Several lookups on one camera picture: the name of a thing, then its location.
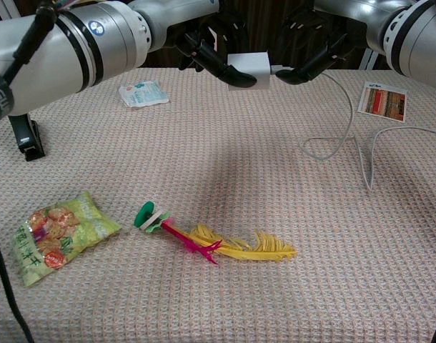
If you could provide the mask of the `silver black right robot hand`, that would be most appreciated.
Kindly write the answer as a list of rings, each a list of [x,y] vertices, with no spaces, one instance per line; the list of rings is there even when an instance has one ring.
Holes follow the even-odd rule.
[[[365,48],[367,25],[354,9],[351,1],[304,1],[292,11],[282,25],[275,54],[283,57],[292,49],[307,55],[276,71],[277,78],[291,85],[307,83]]]

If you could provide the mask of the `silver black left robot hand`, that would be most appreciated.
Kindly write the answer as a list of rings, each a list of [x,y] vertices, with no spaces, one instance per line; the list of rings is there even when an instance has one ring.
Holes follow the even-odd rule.
[[[187,23],[224,9],[223,1],[140,1],[132,8],[147,21],[150,32],[149,52],[175,47],[185,57],[206,69],[224,83],[237,88],[250,88],[257,79],[228,65]]]

